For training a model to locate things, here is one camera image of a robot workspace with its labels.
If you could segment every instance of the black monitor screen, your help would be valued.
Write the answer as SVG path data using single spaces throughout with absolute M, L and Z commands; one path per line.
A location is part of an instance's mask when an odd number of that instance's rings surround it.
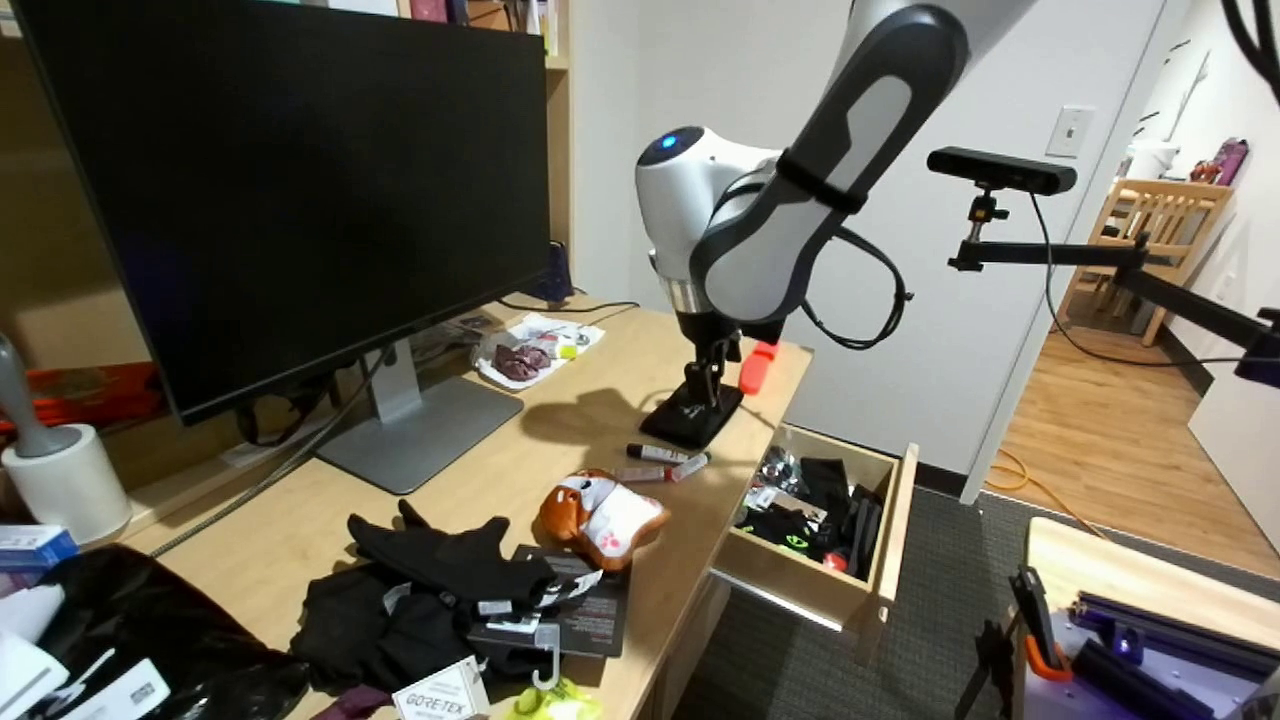
M 21 21 L 184 419 L 536 286 L 540 39 L 249 0 Z

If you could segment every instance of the chair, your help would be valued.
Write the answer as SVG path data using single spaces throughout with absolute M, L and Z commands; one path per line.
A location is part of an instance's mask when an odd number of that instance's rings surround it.
M 1142 272 L 1166 279 L 1166 286 L 1190 286 L 1198 263 L 1206 261 L 1211 245 L 1223 234 L 1230 204 L 1228 184 L 1170 184 L 1170 182 L 1119 182 L 1095 226 L 1086 245 L 1099 250 L 1149 250 Z M 1099 310 L 1111 310 L 1128 315 L 1132 329 L 1142 332 L 1142 343 L 1156 343 L 1156 332 L 1165 329 L 1166 314 L 1149 310 L 1132 293 L 1116 293 L 1116 268 L 1077 268 L 1077 279 L 1066 289 L 1073 315 L 1082 304 L 1086 322 L 1099 315 Z

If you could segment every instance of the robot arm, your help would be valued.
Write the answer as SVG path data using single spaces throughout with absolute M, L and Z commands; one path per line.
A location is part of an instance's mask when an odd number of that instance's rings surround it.
M 802 304 L 810 261 L 852 236 L 884 167 L 1029 0 L 852 0 L 834 75 L 785 151 L 677 130 L 636 161 L 653 268 L 667 286 L 694 360 L 642 431 L 705 450 L 738 404 L 719 387 L 738 329 L 780 332 Z

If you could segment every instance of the wooden drawer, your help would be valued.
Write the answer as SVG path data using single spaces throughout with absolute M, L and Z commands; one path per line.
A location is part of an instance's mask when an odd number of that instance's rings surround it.
M 746 528 L 732 528 L 723 538 L 711 572 L 830 633 L 852 633 L 864 622 L 884 622 L 895 602 L 908 544 L 914 446 L 905 458 L 884 458 L 807 428 L 780 428 L 771 446 L 802 462 L 838 462 L 848 492 L 858 490 L 881 501 L 881 528 L 871 531 L 875 544 L 867 553 L 867 572 L 834 572 L 828 563 L 807 560 L 802 553 L 751 538 Z

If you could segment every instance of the wooden floor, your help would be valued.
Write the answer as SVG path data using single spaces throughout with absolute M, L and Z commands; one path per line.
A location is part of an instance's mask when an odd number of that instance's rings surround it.
M 1073 329 L 1107 355 L 1165 360 L 1135 338 Z M 1187 431 L 1175 368 L 1123 368 L 1046 338 L 986 492 L 1280 579 L 1280 555 Z

